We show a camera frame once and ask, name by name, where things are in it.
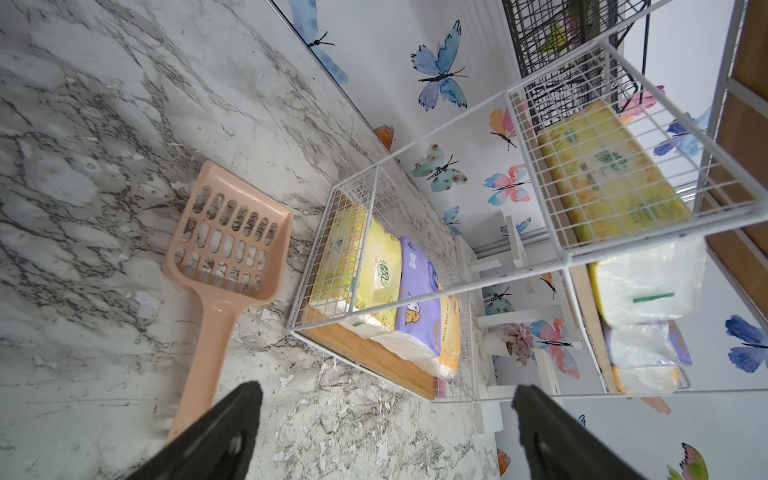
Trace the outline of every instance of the scoop handle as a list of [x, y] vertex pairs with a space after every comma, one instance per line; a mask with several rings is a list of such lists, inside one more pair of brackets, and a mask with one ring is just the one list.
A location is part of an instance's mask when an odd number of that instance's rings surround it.
[[203, 301], [203, 325], [197, 339], [181, 403], [170, 427], [167, 443], [195, 423], [214, 404], [219, 376], [237, 314], [227, 302]]

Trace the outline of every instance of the cat litter scoop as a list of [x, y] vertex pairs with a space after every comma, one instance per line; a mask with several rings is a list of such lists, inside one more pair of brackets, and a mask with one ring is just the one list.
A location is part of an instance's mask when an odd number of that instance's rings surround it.
[[232, 328], [249, 306], [277, 296], [293, 213], [206, 161], [184, 208], [163, 271], [203, 301], [203, 324], [168, 441], [214, 403]]

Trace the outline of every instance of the marble floor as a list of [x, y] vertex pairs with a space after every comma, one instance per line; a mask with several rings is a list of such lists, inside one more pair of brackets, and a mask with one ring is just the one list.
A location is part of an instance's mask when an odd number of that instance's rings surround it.
[[[272, 4], [2, 4], [3, 476], [122, 478], [164, 444], [201, 305], [160, 264], [205, 159], [295, 214], [282, 293], [240, 317], [218, 392], [263, 387], [249, 478], [498, 475], [471, 406], [423, 402], [286, 334], [331, 186], [386, 151]], [[451, 255], [395, 180], [415, 235]]]

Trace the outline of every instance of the teal butterfly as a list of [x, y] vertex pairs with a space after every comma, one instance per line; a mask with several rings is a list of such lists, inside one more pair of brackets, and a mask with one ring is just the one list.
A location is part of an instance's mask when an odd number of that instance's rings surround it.
[[514, 312], [512, 304], [504, 298], [508, 293], [509, 287], [502, 290], [500, 286], [487, 286], [482, 289], [482, 299], [485, 305], [485, 315], [495, 315], [496, 313]]
[[451, 165], [458, 163], [458, 160], [452, 160], [453, 155], [451, 155], [447, 164], [439, 166], [445, 161], [445, 155], [437, 144], [429, 145], [426, 156], [421, 158], [421, 162], [416, 164], [411, 175], [414, 177], [427, 177], [428, 175], [427, 180], [432, 180], [433, 192], [446, 191], [453, 184], [461, 185], [467, 183], [466, 175], [455, 168], [449, 168]]
[[460, 223], [456, 217], [458, 217], [458, 205], [449, 210], [446, 210], [442, 215], [442, 221], [448, 225], [448, 229], [451, 231], [451, 233], [454, 235], [461, 235], [462, 232], [456, 228], [456, 225], [459, 225]]

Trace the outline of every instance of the green label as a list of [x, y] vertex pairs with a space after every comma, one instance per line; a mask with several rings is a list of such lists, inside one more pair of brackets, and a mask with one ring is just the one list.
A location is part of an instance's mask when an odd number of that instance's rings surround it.
[[594, 157], [597, 158], [600, 163], [606, 165], [605, 167], [600, 167], [600, 173], [603, 174], [603, 176], [605, 176], [605, 170], [607, 168], [612, 168], [615, 171], [627, 170], [627, 159], [614, 151], [603, 150]]
[[389, 267], [386, 266], [386, 261], [379, 260], [379, 278], [383, 286], [386, 286], [389, 282]]
[[653, 302], [654, 300], [658, 300], [660, 298], [670, 298], [672, 296], [674, 296], [674, 292], [662, 293], [661, 295], [641, 296], [640, 298], [632, 299], [632, 303]]

